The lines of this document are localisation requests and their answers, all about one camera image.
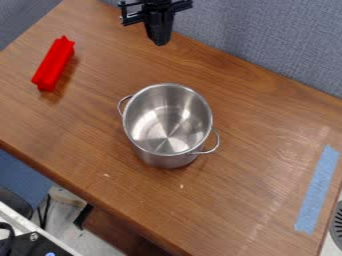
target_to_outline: red object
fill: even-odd
[[[39,90],[54,91],[68,60],[74,55],[75,42],[66,36],[56,39],[32,77]]]

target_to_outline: pot rim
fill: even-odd
[[[135,99],[149,90],[154,89],[154,88],[158,88],[158,87],[177,87],[177,88],[183,88],[185,90],[190,91],[191,93],[194,93],[197,95],[197,97],[199,98],[199,100],[202,101],[202,103],[205,104],[207,110],[209,110],[209,128],[207,128],[207,131],[206,131],[206,135],[203,136],[202,140],[197,143],[197,145],[182,151],[182,152],[178,152],[178,153],[174,153],[174,154],[163,154],[163,153],[154,153],[149,150],[146,150],[141,145],[138,145],[138,143],[135,142],[131,134],[127,132],[127,125],[126,125],[126,114],[127,114],[127,111],[133,105],[133,102],[135,101]],[[154,155],[154,156],[181,156],[181,155],[186,155],[189,153],[191,153],[194,150],[197,150],[205,143],[205,141],[207,140],[209,138],[209,135],[211,133],[211,130],[213,130],[213,112],[211,112],[211,108],[210,108],[210,105],[205,99],[205,97],[194,90],[191,89],[190,87],[185,86],[185,85],[181,85],[181,84],[175,84],[175,83],[161,83],[161,84],[155,84],[155,85],[150,85],[147,87],[145,87],[141,91],[138,91],[133,98],[130,99],[127,105],[126,105],[126,108],[125,108],[125,111],[123,111],[123,128],[125,128],[125,133],[130,139],[130,141],[133,142],[133,144],[135,145],[137,148],[139,148],[142,151],[145,151],[146,153]]]

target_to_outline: gray wall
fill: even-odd
[[[342,0],[194,0],[175,31],[342,97]]]

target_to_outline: blue tape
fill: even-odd
[[[320,213],[326,199],[332,179],[337,169],[341,153],[326,146],[316,168],[314,177],[306,193],[305,201],[297,218],[294,228],[300,232],[313,235]]]

